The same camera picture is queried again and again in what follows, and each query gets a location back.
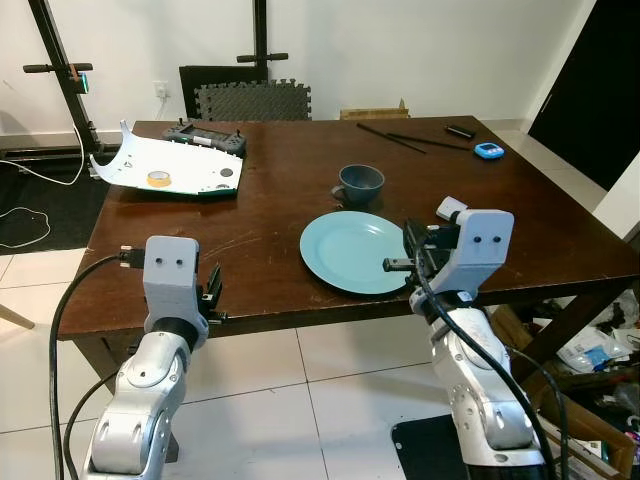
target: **tile floor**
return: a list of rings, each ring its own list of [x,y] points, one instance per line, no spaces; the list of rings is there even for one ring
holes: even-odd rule
[[[585,208],[604,190],[538,142],[496,132]],[[0,256],[0,303],[37,323],[0,319],[0,478],[53,479],[47,338],[84,250]],[[174,419],[181,443],[163,478],[402,479],[391,427],[447,413],[415,316],[209,340]],[[74,345],[60,348],[61,419],[97,381]],[[110,395],[86,405],[72,437],[81,465]]]

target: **black floor mat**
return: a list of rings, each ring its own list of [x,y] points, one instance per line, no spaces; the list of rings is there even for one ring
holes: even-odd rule
[[[75,174],[70,168],[73,167],[41,173],[70,181]],[[86,247],[108,190],[108,183],[92,179],[86,170],[76,183],[63,186],[19,173],[15,167],[0,165],[0,214],[14,207],[27,207],[46,213],[51,225],[46,238],[21,248],[0,247],[0,255]],[[17,210],[0,218],[0,243],[17,245],[45,232],[42,215]]]
[[[451,415],[399,423],[391,438],[407,480],[467,480]]]

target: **black door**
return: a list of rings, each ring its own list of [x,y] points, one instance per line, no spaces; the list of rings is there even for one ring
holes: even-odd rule
[[[639,13],[598,0],[529,131],[607,190],[640,149]]]

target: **wall outlet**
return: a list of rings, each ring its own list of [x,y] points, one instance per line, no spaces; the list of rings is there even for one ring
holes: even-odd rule
[[[153,90],[156,92],[156,97],[167,98],[169,95],[169,82],[166,80],[154,80]]]

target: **black cable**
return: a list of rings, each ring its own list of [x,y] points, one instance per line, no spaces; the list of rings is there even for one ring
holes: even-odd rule
[[[96,393],[96,391],[101,386],[103,386],[105,383],[107,383],[109,380],[115,377],[116,374],[118,373],[118,370],[115,370],[113,373],[103,378],[98,383],[96,383],[93,387],[91,387],[89,391],[84,394],[84,397],[80,399],[80,401],[76,405],[76,408],[73,410],[73,413],[69,417],[69,423],[67,423],[67,427],[64,430],[64,440],[62,442],[62,450],[64,452],[64,461],[67,464],[67,468],[69,469],[69,476],[72,478],[72,480],[79,480],[78,471],[76,470],[76,466],[73,463],[73,458],[71,457],[71,448],[69,446],[69,442],[71,439],[71,430],[73,430],[73,424],[75,423],[76,418],[78,418],[78,414],[80,414],[80,410],[82,410],[82,407],[84,407],[84,404],[87,403],[87,400],[89,400],[91,395]]]
[[[80,272],[76,278],[69,284],[65,290],[56,313],[53,316],[53,322],[51,323],[51,332],[49,334],[49,412],[51,413],[51,435],[53,437],[53,457],[57,480],[64,480],[64,463],[62,459],[62,442],[60,439],[60,414],[58,411],[58,329],[60,328],[60,321],[62,319],[62,312],[69,298],[73,294],[76,287],[84,280],[84,278],[93,272],[98,267],[109,263],[113,260],[120,259],[119,255],[111,255],[105,257],[97,262],[89,265],[82,272]]]
[[[476,352],[480,358],[482,358],[491,368],[495,370],[498,376],[502,379],[502,381],[507,385],[511,393],[516,397],[518,403],[522,406],[523,410],[529,417],[531,421],[531,425],[533,426],[533,430],[536,432],[538,436],[538,441],[540,442],[540,450],[542,453],[542,457],[544,458],[545,463],[547,464],[547,470],[549,472],[549,477],[552,480],[557,480],[554,463],[553,463],[553,455],[551,454],[551,449],[549,448],[549,442],[547,441],[547,437],[545,435],[544,429],[542,425],[540,425],[540,421],[536,415],[536,412],[533,410],[533,407],[527,400],[527,397],[524,395],[520,387],[513,379],[513,377],[507,373],[507,371],[502,368],[502,365],[493,358],[484,348],[482,348],[478,343],[471,338],[467,333],[458,326],[458,324],[451,318],[449,313],[442,307],[440,301],[436,298],[433,290],[429,286],[429,282],[424,275],[424,255],[422,254],[422,247],[416,249],[415,254],[415,264],[416,264],[416,272],[418,274],[418,279],[420,280],[420,284],[422,286],[422,290],[427,297],[427,301],[431,304],[431,307],[436,311],[438,316],[442,319],[442,321],[449,327],[449,329],[455,333],[460,340],[469,345],[471,350]]]
[[[551,387],[551,390],[553,390],[553,396],[555,397],[556,404],[558,405],[558,412],[560,413],[560,478],[562,478],[562,480],[567,480],[569,478],[569,422],[567,421],[567,409],[564,405],[562,392],[560,391],[560,388],[553,376],[535,359],[508,345],[505,345],[505,348],[524,358],[536,367],[544,376],[545,380]]]

